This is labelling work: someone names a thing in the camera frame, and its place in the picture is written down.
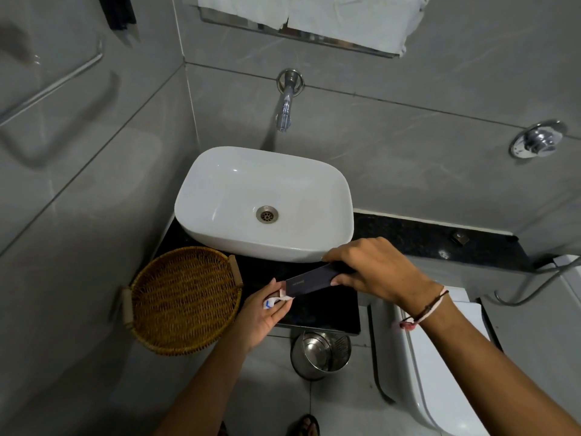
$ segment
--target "vessel sink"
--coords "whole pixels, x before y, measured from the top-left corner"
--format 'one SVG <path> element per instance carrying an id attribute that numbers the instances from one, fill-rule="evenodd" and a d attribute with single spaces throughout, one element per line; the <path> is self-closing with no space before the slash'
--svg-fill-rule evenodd
<path id="1" fill-rule="evenodd" d="M 280 262 L 317 262 L 353 235 L 351 193 L 338 169 L 248 148 L 200 154 L 175 210 L 204 245 Z"/>

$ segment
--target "metal bucket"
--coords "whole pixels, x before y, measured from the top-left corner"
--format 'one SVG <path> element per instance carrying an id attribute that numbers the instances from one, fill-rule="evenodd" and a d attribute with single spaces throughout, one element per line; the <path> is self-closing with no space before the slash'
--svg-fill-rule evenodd
<path id="1" fill-rule="evenodd" d="M 351 340 L 346 335 L 303 332 L 290 350 L 294 371 L 308 381 L 318 381 L 345 367 L 351 357 Z"/>

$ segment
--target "basket handle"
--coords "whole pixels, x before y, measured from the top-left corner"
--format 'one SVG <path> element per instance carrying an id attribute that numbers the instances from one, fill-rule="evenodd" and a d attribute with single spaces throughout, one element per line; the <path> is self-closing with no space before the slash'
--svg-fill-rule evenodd
<path id="1" fill-rule="evenodd" d="M 228 257 L 228 261 L 230 263 L 230 270 L 232 271 L 232 276 L 234 277 L 234 284 L 237 288 L 241 288 L 244 286 L 242 282 L 242 276 L 240 275 L 240 269 L 238 268 L 238 264 L 236 263 L 236 257 L 231 255 Z"/>
<path id="2" fill-rule="evenodd" d="M 123 324 L 127 329 L 133 326 L 133 301 L 131 300 L 131 288 L 123 286 L 121 288 L 121 304 L 123 306 Z"/>

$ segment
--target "black wall hook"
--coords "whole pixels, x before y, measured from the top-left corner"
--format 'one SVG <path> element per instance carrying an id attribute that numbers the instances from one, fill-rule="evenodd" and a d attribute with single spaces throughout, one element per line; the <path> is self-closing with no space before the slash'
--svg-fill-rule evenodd
<path id="1" fill-rule="evenodd" d="M 127 24 L 136 24 L 131 0 L 99 0 L 109 27 L 114 31 L 127 29 Z"/>

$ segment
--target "metal grab bar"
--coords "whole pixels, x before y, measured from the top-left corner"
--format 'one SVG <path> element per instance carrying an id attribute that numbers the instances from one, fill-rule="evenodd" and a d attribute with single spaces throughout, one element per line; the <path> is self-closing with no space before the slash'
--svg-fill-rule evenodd
<path id="1" fill-rule="evenodd" d="M 96 65 L 99 61 L 101 61 L 102 58 L 103 58 L 103 42 L 99 39 L 97 41 L 97 54 L 93 58 L 88 60 L 86 63 L 79 65 L 75 70 L 73 70 L 69 74 L 65 75 L 60 80 L 53 82 L 48 87 L 46 87 L 45 89 L 41 90 L 40 92 L 34 94 L 33 96 L 26 99 L 22 103 L 18 104 L 17 106 L 13 106 L 13 107 L 9 108 L 4 113 L 0 114 L 0 127 L 2 127 L 4 124 L 8 124 L 10 121 L 12 121 L 12 119 L 17 117 L 20 113 L 23 113 L 24 111 L 31 108 L 34 104 L 42 101 L 47 96 L 56 92 L 59 88 L 64 86 L 67 82 L 69 82 L 73 78 L 76 78 L 81 73 L 89 70 L 91 67 Z"/>

